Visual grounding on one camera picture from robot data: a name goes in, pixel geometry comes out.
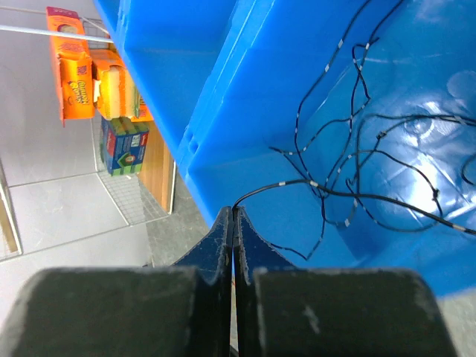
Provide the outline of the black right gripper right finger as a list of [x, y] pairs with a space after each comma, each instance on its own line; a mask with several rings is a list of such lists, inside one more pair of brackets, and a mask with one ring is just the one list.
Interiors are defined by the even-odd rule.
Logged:
[[400, 268], [298, 268], [235, 208], [241, 356], [455, 356], [436, 298]]

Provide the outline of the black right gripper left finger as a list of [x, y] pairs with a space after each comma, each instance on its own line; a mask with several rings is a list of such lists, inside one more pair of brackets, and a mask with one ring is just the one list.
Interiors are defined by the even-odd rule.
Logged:
[[39, 271], [1, 329], [1, 354], [227, 356], [232, 230], [226, 207], [171, 266]]

